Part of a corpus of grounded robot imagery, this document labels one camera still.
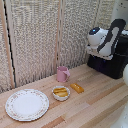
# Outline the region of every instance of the wooden countertop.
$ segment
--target wooden countertop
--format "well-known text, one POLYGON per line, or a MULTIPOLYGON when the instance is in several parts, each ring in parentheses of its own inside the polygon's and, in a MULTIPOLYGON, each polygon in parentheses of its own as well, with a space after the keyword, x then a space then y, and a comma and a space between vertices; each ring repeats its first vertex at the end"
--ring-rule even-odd
POLYGON ((121 114, 128 101, 128 87, 123 79, 114 80, 91 68, 81 65, 70 70, 66 83, 56 81, 56 75, 0 94, 0 128, 109 128, 121 114), (84 88, 78 94, 71 87, 77 82, 84 88), (52 88, 64 85, 70 97, 60 102, 53 98, 52 88), (41 118, 32 122, 19 122, 5 111, 9 96, 22 89, 36 89, 49 99, 49 109, 41 118))

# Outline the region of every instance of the plate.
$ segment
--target plate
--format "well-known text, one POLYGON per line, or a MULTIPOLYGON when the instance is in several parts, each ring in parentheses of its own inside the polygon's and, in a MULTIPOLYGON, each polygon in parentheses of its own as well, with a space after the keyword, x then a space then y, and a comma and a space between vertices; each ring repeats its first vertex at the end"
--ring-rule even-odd
POLYGON ((7 114, 19 121, 35 120, 48 110, 47 96, 34 89, 20 90, 11 95, 5 105, 7 114))

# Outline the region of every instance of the mug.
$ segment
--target mug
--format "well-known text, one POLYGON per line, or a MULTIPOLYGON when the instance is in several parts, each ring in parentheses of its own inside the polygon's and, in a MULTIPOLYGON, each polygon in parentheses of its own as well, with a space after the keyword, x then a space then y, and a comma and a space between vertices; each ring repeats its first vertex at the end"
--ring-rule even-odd
POLYGON ((70 73, 67 67, 59 66, 57 67, 57 81, 66 82, 70 77, 70 73))

